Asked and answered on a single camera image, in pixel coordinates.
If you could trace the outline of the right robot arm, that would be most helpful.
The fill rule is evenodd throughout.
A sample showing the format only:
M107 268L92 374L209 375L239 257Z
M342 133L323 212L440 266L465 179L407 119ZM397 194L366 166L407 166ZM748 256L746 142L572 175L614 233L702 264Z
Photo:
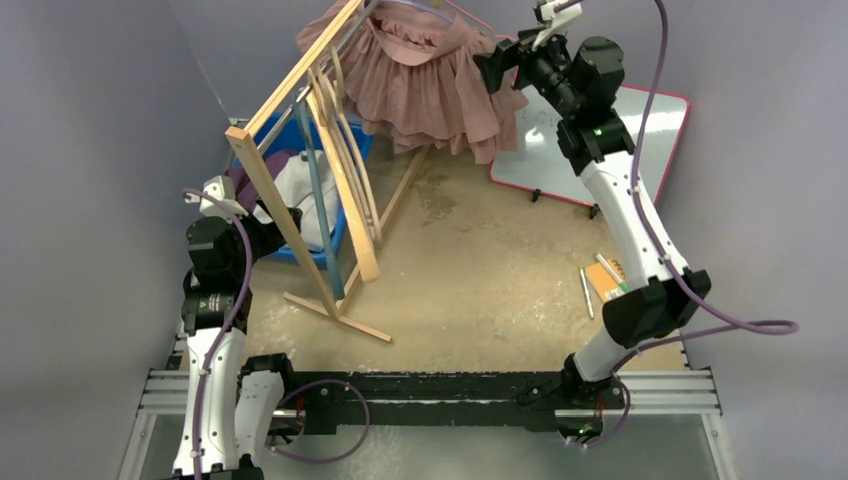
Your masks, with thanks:
M476 54L485 88L501 89L517 71L516 90L532 86L559 115L557 142L574 173L594 197L623 256L628 290L602 307L603 325L561 372L564 399L584 407L609 387L613 373L637 347L685 326L711 289L668 238L636 162L636 143L613 107L625 72L623 51L605 37L590 37L575 54L557 34L534 46L540 30L503 40Z

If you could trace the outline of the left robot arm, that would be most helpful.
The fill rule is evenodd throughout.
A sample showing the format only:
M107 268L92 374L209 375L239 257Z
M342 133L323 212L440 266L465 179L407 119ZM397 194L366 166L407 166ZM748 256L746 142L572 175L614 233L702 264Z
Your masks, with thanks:
M213 216L186 231L192 262L183 280L188 399L172 464L174 479L260 479L258 456L273 413L297 399L284 354L241 359L252 301L249 273L284 237L252 215L239 224Z

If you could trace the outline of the grey white t-shirt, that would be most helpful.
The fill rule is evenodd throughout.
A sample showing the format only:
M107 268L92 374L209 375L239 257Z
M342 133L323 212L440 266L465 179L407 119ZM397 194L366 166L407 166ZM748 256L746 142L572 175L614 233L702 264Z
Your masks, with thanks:
M341 209L340 196L325 152L316 150L316 156L327 211L327 222L329 223L330 233L333 234ZM300 232L303 241L310 251L322 252L323 245L306 151L277 151L267 159L266 165L284 203L288 207L299 209L302 213Z

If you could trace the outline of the pink garment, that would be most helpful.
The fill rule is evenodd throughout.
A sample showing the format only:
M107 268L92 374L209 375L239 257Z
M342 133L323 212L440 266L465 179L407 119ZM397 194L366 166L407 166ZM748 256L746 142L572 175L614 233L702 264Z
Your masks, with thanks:
M508 84L487 91L474 57L494 43L458 12L365 1L348 22L359 27L338 55L346 104L367 133L390 136L398 153L433 145L479 164L517 149L528 101Z

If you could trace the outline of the blue-grey plastic hanger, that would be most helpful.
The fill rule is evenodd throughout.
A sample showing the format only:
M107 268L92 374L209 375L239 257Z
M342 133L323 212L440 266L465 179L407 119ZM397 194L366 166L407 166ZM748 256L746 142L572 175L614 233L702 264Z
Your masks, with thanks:
M336 301L340 301L344 299L344 286L342 284L336 257L332 249L331 233L329 223L327 222L327 211L324 203L324 194L317 162L316 149L311 135L310 121L307 118L306 106L302 102L296 103L294 112L300 134L304 141L306 160L309 167L310 181L315 199L317 220L321 233L323 253L325 255L326 272L330 281L333 297Z

